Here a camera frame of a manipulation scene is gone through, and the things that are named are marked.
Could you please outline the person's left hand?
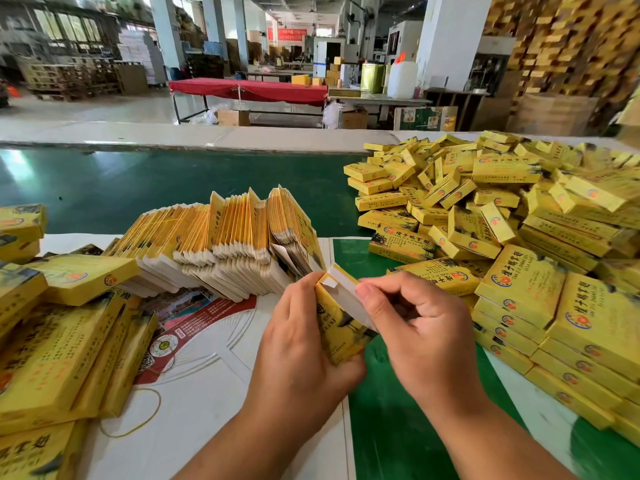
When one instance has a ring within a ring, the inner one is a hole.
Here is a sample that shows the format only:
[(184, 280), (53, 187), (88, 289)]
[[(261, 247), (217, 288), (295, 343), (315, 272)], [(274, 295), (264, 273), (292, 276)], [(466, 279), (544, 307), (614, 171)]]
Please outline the person's left hand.
[(262, 335), (244, 404), (270, 409), (340, 405), (351, 391), (334, 391), (321, 346), (314, 287), (323, 273), (289, 285)]

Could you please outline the yellow folding carton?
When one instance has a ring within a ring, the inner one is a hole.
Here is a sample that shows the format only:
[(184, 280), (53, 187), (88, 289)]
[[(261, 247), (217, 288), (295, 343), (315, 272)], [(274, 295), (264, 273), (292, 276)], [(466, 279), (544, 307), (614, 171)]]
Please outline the yellow folding carton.
[(357, 279), (333, 264), (314, 287), (321, 345), (335, 366), (359, 354), (378, 335), (356, 294), (358, 284)]

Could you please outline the person's left forearm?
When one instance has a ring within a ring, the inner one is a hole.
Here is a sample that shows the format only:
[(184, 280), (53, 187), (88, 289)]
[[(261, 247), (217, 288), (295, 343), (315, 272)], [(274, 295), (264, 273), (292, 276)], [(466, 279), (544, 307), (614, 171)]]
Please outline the person's left forearm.
[(245, 404), (171, 480), (281, 480), (337, 407), (279, 410)]

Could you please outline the person's right forearm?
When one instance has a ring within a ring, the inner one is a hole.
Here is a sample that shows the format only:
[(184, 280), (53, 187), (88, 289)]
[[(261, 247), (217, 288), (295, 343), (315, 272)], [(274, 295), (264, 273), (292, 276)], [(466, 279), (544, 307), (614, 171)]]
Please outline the person's right forearm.
[(460, 480), (579, 480), (484, 391), (419, 404)]

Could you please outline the green printed carton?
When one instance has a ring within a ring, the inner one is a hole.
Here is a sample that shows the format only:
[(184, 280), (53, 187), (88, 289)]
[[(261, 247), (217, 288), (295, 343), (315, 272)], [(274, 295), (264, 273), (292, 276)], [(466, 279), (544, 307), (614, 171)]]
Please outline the green printed carton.
[(457, 116), (457, 106), (397, 107), (394, 110), (394, 130), (453, 132)]

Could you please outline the white plastic bag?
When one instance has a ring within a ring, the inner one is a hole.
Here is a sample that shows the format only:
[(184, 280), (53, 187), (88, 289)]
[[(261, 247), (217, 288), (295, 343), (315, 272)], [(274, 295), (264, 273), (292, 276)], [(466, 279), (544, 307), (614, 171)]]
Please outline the white plastic bag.
[(218, 125), (220, 112), (228, 111), (232, 109), (232, 105), (229, 103), (219, 103), (208, 108), (202, 117), (203, 124), (205, 125)]
[(323, 110), (322, 124), (324, 129), (342, 128), (341, 117), (344, 104), (332, 101)]

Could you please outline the grey metal table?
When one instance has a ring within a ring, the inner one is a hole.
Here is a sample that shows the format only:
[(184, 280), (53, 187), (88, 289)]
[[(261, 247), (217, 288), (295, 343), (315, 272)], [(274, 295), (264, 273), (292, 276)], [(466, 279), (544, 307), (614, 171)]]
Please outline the grey metal table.
[(373, 108), (372, 114), (378, 120), (385, 121), (388, 113), (395, 107), (422, 107), (432, 106), (434, 101), (424, 98), (392, 98), (384, 94), (361, 93), (358, 96), (328, 95), (326, 102), (347, 104), (348, 107), (363, 107), (367, 110)]

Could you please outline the dark wooden table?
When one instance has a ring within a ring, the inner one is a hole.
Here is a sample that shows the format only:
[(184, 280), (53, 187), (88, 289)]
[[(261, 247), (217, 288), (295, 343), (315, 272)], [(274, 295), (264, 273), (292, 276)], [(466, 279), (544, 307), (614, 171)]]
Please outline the dark wooden table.
[(457, 107), (456, 131), (469, 132), (481, 104), (488, 95), (473, 91), (452, 91), (444, 88), (429, 88), (423, 92), (423, 99), (430, 101), (430, 105), (437, 107)]

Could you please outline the white plastic jerrycan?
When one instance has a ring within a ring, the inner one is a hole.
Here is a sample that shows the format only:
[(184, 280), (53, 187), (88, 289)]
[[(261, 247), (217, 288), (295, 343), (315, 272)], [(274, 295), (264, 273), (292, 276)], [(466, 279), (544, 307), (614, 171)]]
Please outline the white plastic jerrycan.
[(391, 65), (387, 95), (395, 99), (413, 99), (417, 86), (418, 65), (414, 61), (395, 62)]

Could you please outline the yellow-green metal can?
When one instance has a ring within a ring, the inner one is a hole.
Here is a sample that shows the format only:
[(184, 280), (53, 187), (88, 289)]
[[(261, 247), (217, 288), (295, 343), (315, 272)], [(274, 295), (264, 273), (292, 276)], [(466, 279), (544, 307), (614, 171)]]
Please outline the yellow-green metal can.
[(385, 64), (364, 63), (361, 71), (361, 92), (368, 94), (382, 94), (385, 74)]

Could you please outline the large brown cardboard box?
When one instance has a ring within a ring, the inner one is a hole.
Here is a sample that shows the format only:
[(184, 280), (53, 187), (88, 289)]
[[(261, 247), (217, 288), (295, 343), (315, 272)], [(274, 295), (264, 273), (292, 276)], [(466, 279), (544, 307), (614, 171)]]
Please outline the large brown cardboard box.
[(506, 124), (509, 133), (584, 136), (599, 102), (588, 96), (526, 93)]

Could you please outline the white cabinet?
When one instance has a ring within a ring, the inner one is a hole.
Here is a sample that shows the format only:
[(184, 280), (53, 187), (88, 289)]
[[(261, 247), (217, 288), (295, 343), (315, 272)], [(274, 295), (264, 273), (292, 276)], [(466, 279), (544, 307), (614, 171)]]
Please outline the white cabinet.
[(312, 37), (312, 63), (313, 77), (326, 76), (331, 69), (336, 57), (341, 57), (343, 62), (356, 63), (360, 55), (360, 46), (350, 43), (345, 38)]

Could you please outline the table with red cloth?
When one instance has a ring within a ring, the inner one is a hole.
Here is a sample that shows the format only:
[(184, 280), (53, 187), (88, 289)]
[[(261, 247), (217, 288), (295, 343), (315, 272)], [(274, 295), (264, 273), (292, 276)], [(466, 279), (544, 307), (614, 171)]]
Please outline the table with red cloth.
[[(265, 82), (244, 79), (196, 78), (171, 80), (167, 83), (172, 98), (177, 124), (188, 123), (210, 110), (208, 98), (261, 104), (305, 105), (324, 108), (328, 101), (329, 86)], [(181, 116), (176, 95), (189, 95), (202, 99), (204, 108)]]

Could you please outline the white machine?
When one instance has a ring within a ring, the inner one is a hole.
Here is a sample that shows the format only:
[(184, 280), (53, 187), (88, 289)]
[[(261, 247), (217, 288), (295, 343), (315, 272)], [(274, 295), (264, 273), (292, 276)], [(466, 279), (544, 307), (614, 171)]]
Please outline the white machine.
[(393, 64), (402, 54), (406, 61), (416, 61), (422, 25), (422, 20), (407, 20), (389, 28), (386, 64)]

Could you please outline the stack of white boxes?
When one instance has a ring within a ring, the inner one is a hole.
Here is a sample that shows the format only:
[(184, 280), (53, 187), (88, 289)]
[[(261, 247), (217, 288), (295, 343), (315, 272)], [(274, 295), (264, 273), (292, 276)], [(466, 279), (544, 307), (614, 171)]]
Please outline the stack of white boxes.
[(148, 31), (121, 31), (118, 36), (118, 49), (123, 61), (143, 65), (150, 86), (166, 84), (162, 53)]

